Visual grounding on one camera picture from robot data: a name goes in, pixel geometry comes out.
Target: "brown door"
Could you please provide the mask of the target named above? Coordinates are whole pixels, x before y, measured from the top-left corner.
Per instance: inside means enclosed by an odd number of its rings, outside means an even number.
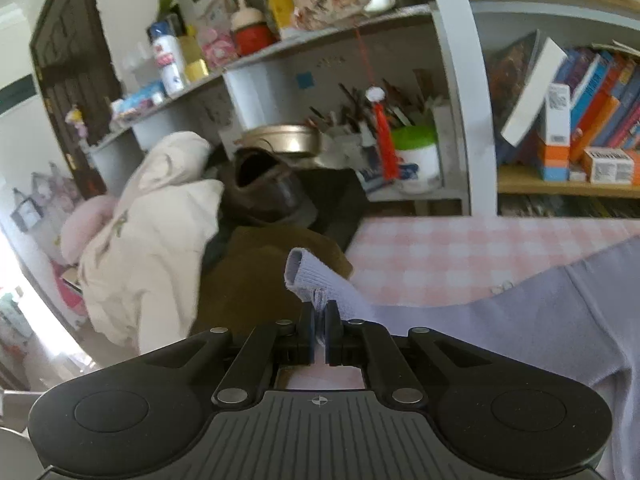
[[[109,133],[109,103],[120,97],[95,0],[47,0],[31,37],[31,56],[49,120],[82,195],[104,193],[76,129],[65,123],[78,105],[93,146]]]

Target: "brown leather shoe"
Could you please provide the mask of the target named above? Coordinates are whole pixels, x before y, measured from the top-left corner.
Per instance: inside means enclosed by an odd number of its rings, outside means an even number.
[[[250,225],[283,223],[309,227],[318,210],[293,170],[277,155],[242,148],[220,169],[223,212]]]

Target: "blue cap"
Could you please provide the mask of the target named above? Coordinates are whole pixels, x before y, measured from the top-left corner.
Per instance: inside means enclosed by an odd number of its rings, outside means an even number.
[[[149,27],[149,34],[152,40],[156,40],[162,36],[173,36],[174,32],[169,22],[157,22]]]

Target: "lavender sweater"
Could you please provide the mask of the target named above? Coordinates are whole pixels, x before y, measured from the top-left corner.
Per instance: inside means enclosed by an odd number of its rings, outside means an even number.
[[[395,335],[427,326],[507,357],[596,386],[615,385],[610,444],[615,480],[640,479],[640,238],[555,267],[493,298],[435,308],[374,306],[304,249],[287,261],[287,288],[317,310]]]

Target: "spray can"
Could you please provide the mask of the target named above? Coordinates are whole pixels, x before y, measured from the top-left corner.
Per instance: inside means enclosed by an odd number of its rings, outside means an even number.
[[[171,25],[168,22],[154,23],[149,27],[149,34],[167,95],[181,92],[186,87],[184,76],[186,63],[182,56],[180,42],[175,37]]]

